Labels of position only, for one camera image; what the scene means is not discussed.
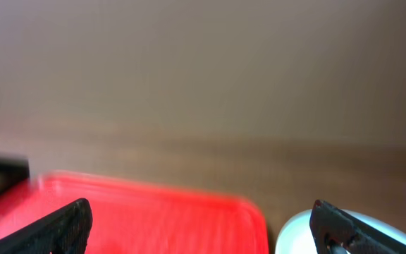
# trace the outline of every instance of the white round object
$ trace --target white round object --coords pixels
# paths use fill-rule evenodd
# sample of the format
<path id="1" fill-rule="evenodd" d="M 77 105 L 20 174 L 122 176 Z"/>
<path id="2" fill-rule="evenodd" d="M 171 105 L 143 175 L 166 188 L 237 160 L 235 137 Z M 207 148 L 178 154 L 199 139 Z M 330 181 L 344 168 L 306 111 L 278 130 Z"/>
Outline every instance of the white round object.
<path id="1" fill-rule="evenodd" d="M 405 233 L 372 217 L 357 212 L 344 211 L 406 245 Z M 275 254 L 317 254 L 311 229 L 309 228 L 310 217 L 311 210 L 307 210 L 295 215 L 286 222 L 278 235 Z"/>

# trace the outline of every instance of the brown surface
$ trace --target brown surface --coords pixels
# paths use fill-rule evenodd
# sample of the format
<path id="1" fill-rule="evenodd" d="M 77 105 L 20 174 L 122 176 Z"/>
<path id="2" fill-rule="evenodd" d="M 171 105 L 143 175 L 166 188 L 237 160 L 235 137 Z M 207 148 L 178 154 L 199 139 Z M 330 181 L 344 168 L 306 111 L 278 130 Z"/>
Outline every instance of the brown surface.
<path id="1" fill-rule="evenodd" d="M 0 152 L 27 155 L 34 175 L 67 169 L 243 195 L 263 211 L 274 238 L 317 198 L 406 232 L 406 151 L 127 133 L 0 130 Z"/>

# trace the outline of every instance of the red tray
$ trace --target red tray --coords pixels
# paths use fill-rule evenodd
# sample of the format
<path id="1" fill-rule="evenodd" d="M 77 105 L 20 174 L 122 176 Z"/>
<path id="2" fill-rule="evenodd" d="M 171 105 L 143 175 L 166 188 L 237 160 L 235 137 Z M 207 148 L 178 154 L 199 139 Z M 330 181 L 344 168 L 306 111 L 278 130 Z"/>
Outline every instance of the red tray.
<path id="1" fill-rule="evenodd" d="M 246 200 L 65 172 L 0 198 L 0 238 L 78 198 L 92 208 L 88 254 L 268 253 L 264 218 Z"/>

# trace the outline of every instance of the beige background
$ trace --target beige background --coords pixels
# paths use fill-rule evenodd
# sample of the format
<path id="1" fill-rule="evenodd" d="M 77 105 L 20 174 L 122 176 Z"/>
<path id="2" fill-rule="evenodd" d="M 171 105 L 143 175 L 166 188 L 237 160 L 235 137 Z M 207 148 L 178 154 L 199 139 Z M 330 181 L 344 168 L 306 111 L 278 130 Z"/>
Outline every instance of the beige background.
<path id="1" fill-rule="evenodd" d="M 0 121 L 406 146 L 406 1 L 0 0 Z"/>

